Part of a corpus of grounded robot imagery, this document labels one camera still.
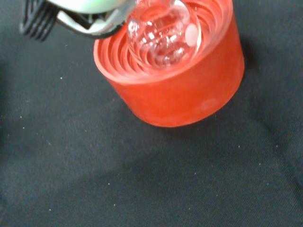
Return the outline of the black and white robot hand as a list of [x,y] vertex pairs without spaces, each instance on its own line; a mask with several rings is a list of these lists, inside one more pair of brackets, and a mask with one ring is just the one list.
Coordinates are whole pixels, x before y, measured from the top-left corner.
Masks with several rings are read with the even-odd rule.
[[134,0],[24,0],[19,31],[43,42],[55,23],[93,39],[119,32],[135,8]]

